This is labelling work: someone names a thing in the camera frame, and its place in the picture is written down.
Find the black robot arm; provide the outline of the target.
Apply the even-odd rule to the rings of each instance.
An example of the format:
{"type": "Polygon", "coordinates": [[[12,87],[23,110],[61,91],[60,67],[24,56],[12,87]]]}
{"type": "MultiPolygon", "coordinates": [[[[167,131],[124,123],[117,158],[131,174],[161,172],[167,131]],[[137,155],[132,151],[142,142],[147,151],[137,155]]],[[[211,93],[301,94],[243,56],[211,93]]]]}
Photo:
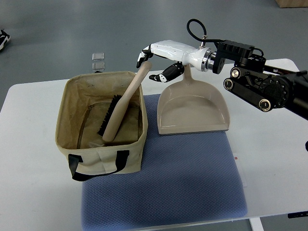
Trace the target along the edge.
{"type": "Polygon", "coordinates": [[[213,39],[217,50],[209,56],[206,68],[219,74],[225,60],[234,62],[224,88],[262,112],[286,108],[308,117],[308,72],[290,71],[266,65],[264,54],[255,54],[251,45],[213,39]]]}

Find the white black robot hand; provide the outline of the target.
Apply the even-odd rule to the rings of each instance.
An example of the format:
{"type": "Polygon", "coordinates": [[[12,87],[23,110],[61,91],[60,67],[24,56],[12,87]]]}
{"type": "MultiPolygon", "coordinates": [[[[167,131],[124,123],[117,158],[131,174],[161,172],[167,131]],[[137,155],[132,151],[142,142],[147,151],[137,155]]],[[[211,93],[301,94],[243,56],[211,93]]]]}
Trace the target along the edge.
{"type": "Polygon", "coordinates": [[[192,65],[199,71],[207,71],[213,68],[214,53],[208,47],[194,48],[192,46],[164,40],[152,43],[139,54],[137,68],[153,55],[173,60],[175,63],[165,69],[161,74],[151,75],[149,79],[157,82],[169,82],[184,73],[185,65],[192,65]]]}

